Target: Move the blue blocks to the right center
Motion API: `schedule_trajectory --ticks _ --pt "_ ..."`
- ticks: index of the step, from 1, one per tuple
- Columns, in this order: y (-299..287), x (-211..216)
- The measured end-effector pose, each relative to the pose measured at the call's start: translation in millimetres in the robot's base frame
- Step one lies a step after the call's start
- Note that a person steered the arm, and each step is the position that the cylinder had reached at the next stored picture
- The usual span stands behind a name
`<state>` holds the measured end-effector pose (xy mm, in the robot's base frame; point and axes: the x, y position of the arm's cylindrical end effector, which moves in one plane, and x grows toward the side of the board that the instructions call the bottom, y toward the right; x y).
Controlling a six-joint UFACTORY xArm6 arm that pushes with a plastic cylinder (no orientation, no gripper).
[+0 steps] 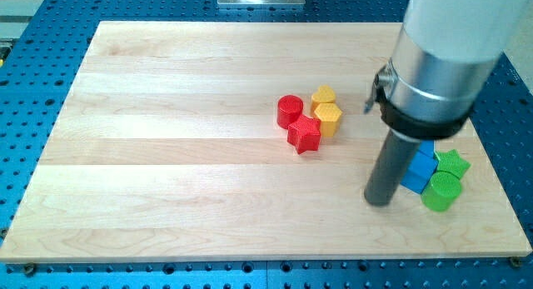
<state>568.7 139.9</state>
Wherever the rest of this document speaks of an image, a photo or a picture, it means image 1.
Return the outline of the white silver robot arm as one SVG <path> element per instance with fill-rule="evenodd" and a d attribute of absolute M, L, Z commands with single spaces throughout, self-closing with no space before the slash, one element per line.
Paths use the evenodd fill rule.
<path fill-rule="evenodd" d="M 407 141 L 459 132 L 531 0 L 410 0 L 370 110 Z"/>

